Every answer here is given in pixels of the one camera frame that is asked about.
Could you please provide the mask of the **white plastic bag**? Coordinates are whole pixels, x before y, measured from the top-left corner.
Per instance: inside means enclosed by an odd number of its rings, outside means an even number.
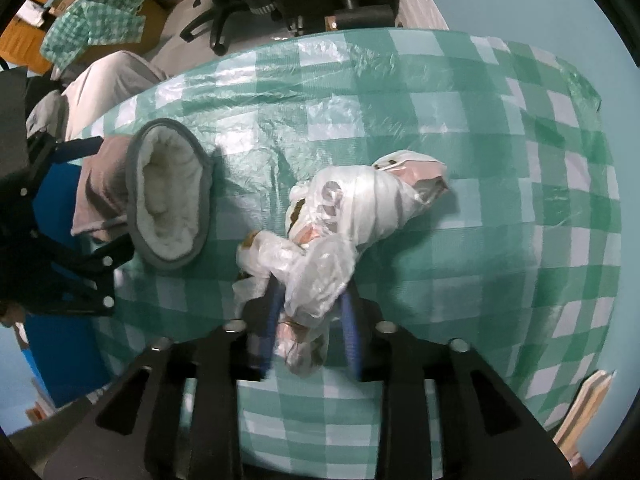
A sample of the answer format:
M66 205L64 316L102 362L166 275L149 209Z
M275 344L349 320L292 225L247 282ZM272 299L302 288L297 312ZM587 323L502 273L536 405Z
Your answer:
M242 308L261 297L271 275L284 285L276 353L291 373L307 377L326 362L335 304L361 255L447 190L445 165L414 151L370 166L329 166L292 188L285 235L261 230L245 237L236 251L235 303Z

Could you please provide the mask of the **green checkered cloth on box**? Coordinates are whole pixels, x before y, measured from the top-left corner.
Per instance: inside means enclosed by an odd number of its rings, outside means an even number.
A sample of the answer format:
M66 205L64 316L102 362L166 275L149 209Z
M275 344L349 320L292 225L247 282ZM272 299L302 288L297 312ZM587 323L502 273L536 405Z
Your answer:
M40 54L60 70L90 47L136 44L142 39L144 0L75 0L43 37Z

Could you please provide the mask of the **green checkered tablecloth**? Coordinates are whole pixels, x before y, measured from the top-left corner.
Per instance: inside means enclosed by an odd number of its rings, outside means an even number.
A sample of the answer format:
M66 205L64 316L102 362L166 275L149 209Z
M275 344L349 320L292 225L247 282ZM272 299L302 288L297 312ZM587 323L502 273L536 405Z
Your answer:
M575 67L462 32L369 29L268 44L170 78L87 136L170 118L213 161L202 252L135 258L94 324L120 373L153 339L236 315L262 240L337 274L416 336L467 341L542 426L593 371L620 280L620 194L600 99Z

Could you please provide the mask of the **small brown cardboard box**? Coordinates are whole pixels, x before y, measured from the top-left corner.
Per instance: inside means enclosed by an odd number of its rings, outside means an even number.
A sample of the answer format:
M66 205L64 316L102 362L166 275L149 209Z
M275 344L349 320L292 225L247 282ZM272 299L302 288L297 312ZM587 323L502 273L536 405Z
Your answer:
M326 26L327 32L337 32L338 30L345 29L345 15L343 13L327 15L324 18L324 26Z

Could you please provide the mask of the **black dumbbell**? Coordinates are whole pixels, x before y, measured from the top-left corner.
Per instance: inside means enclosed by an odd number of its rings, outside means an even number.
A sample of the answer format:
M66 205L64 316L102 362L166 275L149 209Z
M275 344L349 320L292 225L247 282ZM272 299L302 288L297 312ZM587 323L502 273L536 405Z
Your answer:
M336 10L334 14L345 15L345 29L395 26L395 14L388 4L360 6L358 0L341 0L341 2L344 8Z

